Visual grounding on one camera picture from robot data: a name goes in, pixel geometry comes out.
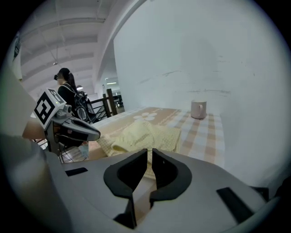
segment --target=white wall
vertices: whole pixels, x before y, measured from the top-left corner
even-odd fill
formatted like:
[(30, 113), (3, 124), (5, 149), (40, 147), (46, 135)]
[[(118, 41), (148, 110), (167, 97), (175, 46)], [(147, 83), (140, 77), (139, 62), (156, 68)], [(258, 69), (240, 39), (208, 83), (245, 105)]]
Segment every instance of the white wall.
[(13, 60), (14, 43), (11, 44), (0, 68), (0, 133), (22, 136), (36, 102), (24, 90), (20, 80), (20, 60)]
[(92, 80), (95, 93), (100, 91), (101, 76), (106, 65), (106, 52), (113, 38), (131, 16), (131, 14), (145, 2), (145, 0), (118, 0), (112, 7), (98, 33), (98, 43), (94, 51)]
[[(102, 94), (103, 92), (106, 93), (106, 90), (109, 88), (112, 90), (112, 92), (120, 90), (117, 73), (116, 73), (115, 58), (114, 57), (108, 58), (106, 62), (107, 64), (104, 68), (104, 71), (102, 73), (101, 80), (100, 80), (100, 85), (101, 86), (104, 85), (104, 90), (102, 89)], [(107, 85), (107, 83), (111, 83), (111, 82), (116, 82), (116, 84)]]
[(208, 112), (221, 114), (226, 170), (270, 186), (288, 165), (290, 57), (252, 2), (146, 1), (114, 49), (126, 110), (190, 109), (192, 99), (206, 99)]

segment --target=wooden post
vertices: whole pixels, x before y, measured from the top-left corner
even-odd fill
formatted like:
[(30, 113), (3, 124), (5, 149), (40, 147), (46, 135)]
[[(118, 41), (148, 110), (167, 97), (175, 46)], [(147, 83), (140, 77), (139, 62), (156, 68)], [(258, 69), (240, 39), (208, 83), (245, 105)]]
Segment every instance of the wooden post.
[(115, 103), (114, 103), (114, 99), (113, 99), (113, 95), (112, 95), (111, 89), (107, 89), (107, 95), (109, 97), (109, 104), (110, 104), (110, 107), (111, 107), (111, 110), (112, 110), (112, 114), (115, 116), (115, 115), (117, 115), (117, 110), (116, 110), (116, 107), (115, 107)]
[(111, 117), (110, 110), (109, 110), (109, 107), (108, 107), (108, 102), (107, 102), (106, 94), (103, 94), (103, 100), (102, 100), (102, 102), (103, 102), (104, 109), (105, 109), (105, 112), (106, 112), (107, 117)]

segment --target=black slot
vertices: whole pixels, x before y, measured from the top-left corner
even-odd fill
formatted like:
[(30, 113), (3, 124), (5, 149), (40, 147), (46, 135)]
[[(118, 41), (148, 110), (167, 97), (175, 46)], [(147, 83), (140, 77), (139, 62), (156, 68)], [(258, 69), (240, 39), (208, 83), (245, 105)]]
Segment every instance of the black slot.
[(152, 169), (156, 177), (157, 190), (151, 192), (151, 207), (156, 201), (176, 199), (191, 184), (192, 173), (187, 165), (157, 149), (153, 149)]
[(132, 193), (142, 179), (147, 168), (147, 149), (109, 166), (104, 172), (104, 182), (113, 195), (129, 199), (124, 213), (114, 220), (129, 227), (136, 227)]
[(263, 198), (266, 202), (269, 201), (269, 189), (267, 187), (252, 187), (251, 188), (255, 189)]
[(80, 168), (68, 170), (68, 171), (65, 171), (65, 172), (70, 177), (70, 176), (74, 176), (74, 175), (77, 175), (77, 174), (80, 174), (80, 173), (83, 173), (83, 172), (87, 172), (87, 171), (88, 170), (86, 168), (80, 167)]
[(242, 223), (254, 214), (229, 187), (218, 189), (216, 192), (237, 223)]

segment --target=cable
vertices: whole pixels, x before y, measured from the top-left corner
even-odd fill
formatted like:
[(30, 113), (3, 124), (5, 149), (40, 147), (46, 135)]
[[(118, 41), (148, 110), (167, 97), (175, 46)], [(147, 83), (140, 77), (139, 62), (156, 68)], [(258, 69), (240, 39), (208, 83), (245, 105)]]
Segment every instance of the cable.
[(60, 159), (60, 156), (61, 156), (61, 157), (62, 157), (62, 160), (63, 160), (63, 163), (65, 163), (65, 162), (64, 162), (64, 158), (63, 158), (62, 151), (61, 151), (61, 149), (60, 149), (60, 145), (59, 145), (59, 152), (60, 152), (60, 154), (59, 154), (59, 159)]
[[(81, 152), (81, 151), (80, 151)], [(66, 152), (65, 152), (66, 153)], [(67, 153), (66, 153), (67, 154)], [(81, 154), (82, 154), (82, 152), (81, 152)], [(67, 154), (68, 155), (68, 154)], [(82, 154), (83, 155), (83, 154)], [(68, 155), (69, 156), (69, 155)], [(87, 159), (87, 157), (85, 157), (83, 160), (81, 160), (81, 162), (83, 162), (83, 161), (85, 161)], [(75, 162), (75, 161), (72, 161), (72, 162)], [(78, 161), (78, 162), (80, 162), (80, 161)]]
[(71, 160), (71, 162), (74, 162), (74, 161), (71, 159), (71, 157), (67, 154), (67, 152), (65, 151), (65, 148), (64, 148), (64, 152), (65, 152), (65, 154), (68, 156), (68, 159)]

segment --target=backpack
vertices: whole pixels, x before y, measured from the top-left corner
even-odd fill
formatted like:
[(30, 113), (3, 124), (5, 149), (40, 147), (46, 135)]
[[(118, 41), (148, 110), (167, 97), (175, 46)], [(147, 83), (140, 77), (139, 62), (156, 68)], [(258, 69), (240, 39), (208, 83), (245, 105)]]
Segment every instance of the backpack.
[(63, 87), (75, 94), (75, 112), (77, 118), (88, 122), (95, 123), (99, 120), (96, 118), (91, 101), (87, 98), (87, 95), (83, 91), (75, 92), (75, 90), (68, 84), (63, 84)]

